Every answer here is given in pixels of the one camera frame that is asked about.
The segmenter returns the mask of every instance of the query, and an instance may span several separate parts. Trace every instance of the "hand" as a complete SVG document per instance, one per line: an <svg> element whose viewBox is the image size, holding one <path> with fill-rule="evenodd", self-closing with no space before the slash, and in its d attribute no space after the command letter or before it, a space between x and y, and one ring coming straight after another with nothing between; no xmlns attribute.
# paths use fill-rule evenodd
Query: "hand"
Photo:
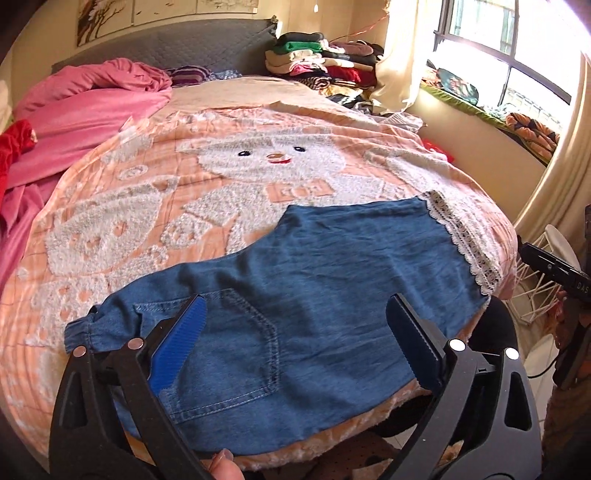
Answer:
<svg viewBox="0 0 591 480"><path fill-rule="evenodd" d="M214 455L209 465L209 473L216 480L244 480L244 475L234 462L234 456L230 450L223 449Z"/></svg>

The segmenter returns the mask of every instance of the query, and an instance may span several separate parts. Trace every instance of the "elastic waistband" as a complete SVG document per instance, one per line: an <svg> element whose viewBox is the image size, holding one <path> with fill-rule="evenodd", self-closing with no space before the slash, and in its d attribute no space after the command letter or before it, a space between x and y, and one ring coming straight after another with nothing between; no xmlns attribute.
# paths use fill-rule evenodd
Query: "elastic waistband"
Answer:
<svg viewBox="0 0 591 480"><path fill-rule="evenodd" d="M64 345L66 346L66 353L68 355L79 345L84 345L89 350L92 350L90 344L90 324L92 323L93 316L94 314L90 313L86 317L74 320L74 322L66 325Z"/></svg>

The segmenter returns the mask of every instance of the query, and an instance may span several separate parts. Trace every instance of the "bed headboard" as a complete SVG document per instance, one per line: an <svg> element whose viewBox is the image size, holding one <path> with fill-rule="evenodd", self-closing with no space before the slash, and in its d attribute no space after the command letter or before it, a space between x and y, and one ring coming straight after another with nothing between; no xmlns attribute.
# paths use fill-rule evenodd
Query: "bed headboard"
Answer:
<svg viewBox="0 0 591 480"><path fill-rule="evenodd" d="M201 65L213 70L235 69L243 75L268 74L265 50L272 47L277 19L213 19L159 25L108 40L52 66L102 63L118 57L157 68Z"/></svg>

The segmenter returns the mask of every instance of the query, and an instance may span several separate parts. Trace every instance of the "denim fabric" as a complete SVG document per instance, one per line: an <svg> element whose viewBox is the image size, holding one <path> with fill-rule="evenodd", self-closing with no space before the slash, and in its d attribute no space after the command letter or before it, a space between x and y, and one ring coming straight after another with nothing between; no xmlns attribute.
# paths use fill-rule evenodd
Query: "denim fabric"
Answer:
<svg viewBox="0 0 591 480"><path fill-rule="evenodd" d="M65 343L120 348L202 294L206 326L159 398L194 450L254 455L366 412L413 378L385 319L396 292L448 338L486 301L423 200L290 206L238 253L110 295L67 326Z"/></svg>

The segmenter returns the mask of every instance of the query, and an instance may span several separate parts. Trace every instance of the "peach blanket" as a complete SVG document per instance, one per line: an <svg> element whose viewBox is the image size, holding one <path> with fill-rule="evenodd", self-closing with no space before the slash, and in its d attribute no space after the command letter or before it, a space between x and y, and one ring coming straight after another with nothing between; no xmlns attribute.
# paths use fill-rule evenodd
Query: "peach blanket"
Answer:
<svg viewBox="0 0 591 480"><path fill-rule="evenodd" d="M287 82L265 85L295 92ZM13 425L40 453L47 454L67 360L65 325L142 275L242 248L272 229L290 203L349 205L435 192L428 196L431 214L445 224L482 293L511 294L517 246L510 221L416 135L317 95L308 106L226 101L231 108L169 110L159 115L162 123L141 121L124 130L63 175L34 221L0 301L0 385ZM314 155L319 136L330 162ZM296 153L303 161L291 161ZM270 177L259 169L261 155L283 162L286 173ZM305 442L238 462L262 468L313 458L419 394L413 381L382 405Z"/></svg>

